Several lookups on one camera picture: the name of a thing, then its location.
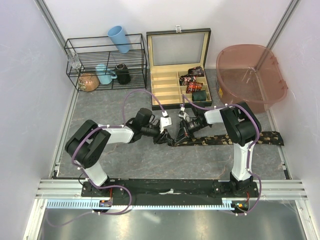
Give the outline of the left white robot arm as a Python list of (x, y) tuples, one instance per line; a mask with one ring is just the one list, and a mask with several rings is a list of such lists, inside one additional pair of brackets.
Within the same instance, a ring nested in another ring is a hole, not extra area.
[(106, 196), (110, 191), (110, 177), (100, 163), (107, 145), (131, 144), (142, 136), (152, 137), (155, 144), (173, 142), (167, 130), (172, 125), (167, 111), (162, 112), (156, 124), (151, 121), (152, 117), (151, 110), (141, 108), (135, 117), (122, 125), (100, 125), (89, 119), (66, 142), (65, 151), (71, 157), (71, 163), (87, 177), (92, 191), (99, 197)]

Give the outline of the dark floral necktie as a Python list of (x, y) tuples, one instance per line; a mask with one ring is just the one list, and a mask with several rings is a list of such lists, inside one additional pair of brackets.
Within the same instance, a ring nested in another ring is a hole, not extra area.
[[(281, 134), (277, 131), (262, 131), (259, 134), (259, 139), (256, 144), (261, 145), (276, 145), (284, 146), (284, 140)], [(228, 134), (203, 136), (187, 138), (182, 140), (182, 142), (168, 143), (170, 147), (184, 147), (184, 146), (224, 146), (233, 145), (233, 141)]]

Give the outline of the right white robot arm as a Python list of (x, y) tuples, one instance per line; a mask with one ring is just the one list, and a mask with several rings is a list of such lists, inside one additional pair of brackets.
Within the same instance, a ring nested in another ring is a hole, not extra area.
[[(213, 181), (213, 193), (216, 196), (258, 197), (260, 190), (254, 178), (252, 168), (252, 151), (262, 131), (261, 124), (245, 102), (208, 109), (193, 105), (194, 117), (180, 109), (179, 131), (173, 146), (182, 147), (196, 144), (233, 146), (233, 167), (229, 181)], [(194, 133), (214, 124), (222, 123), (226, 135), (205, 136), (196, 138)]]

